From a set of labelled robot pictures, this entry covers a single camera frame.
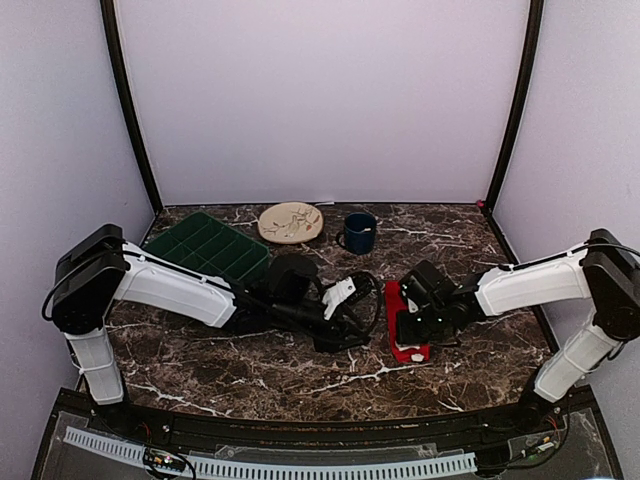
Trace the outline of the red santa sock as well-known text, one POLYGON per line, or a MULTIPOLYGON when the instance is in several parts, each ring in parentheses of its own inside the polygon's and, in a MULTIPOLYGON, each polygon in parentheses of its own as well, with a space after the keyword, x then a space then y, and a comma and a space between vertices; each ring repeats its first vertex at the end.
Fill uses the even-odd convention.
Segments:
POLYGON ((399 283, 387 282, 384 297, 390 347, 394 358, 399 363, 426 363, 430 359, 428 345, 406 346, 397 343, 398 314, 408 311, 408 307, 401 298, 399 283))

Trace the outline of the green divided plastic tray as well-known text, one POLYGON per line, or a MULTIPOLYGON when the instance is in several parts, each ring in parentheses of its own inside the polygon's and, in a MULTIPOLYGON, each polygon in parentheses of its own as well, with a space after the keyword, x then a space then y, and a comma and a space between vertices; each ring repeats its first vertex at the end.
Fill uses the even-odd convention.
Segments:
POLYGON ((194 213, 143 247, 146 252, 208 276, 250 283, 270 261, 269 249, 206 213, 194 213))

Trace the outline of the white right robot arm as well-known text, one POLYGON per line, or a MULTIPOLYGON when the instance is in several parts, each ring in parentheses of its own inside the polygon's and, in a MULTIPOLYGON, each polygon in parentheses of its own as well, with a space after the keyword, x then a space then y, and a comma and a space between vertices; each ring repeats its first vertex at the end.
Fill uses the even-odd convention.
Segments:
POLYGON ((457 284, 422 261, 399 282, 404 309, 396 316, 394 345, 434 344, 468 325, 521 308, 589 299, 592 310, 580 329, 535 375, 528 396, 510 413, 521 434, 534 432, 583 376, 639 336, 639 253, 608 230, 555 255, 521 264, 500 264, 457 284))

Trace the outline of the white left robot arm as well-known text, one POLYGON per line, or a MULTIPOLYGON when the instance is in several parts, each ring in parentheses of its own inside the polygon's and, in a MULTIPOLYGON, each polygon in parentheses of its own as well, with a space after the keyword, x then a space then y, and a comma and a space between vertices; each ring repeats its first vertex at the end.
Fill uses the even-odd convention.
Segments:
POLYGON ((57 262, 54 285, 41 308, 44 320, 64 335, 76 367, 101 417, 120 436, 141 427, 130 406, 105 321, 116 301, 149 305, 244 335, 263 330, 310 337, 318 352, 365 345, 377 320, 364 323, 354 311, 362 299, 382 299, 378 281, 356 271, 329 285, 317 266, 296 254, 276 257, 265 274, 242 282, 230 273, 205 272, 206 260, 186 250, 158 257, 126 241, 105 224, 57 262))

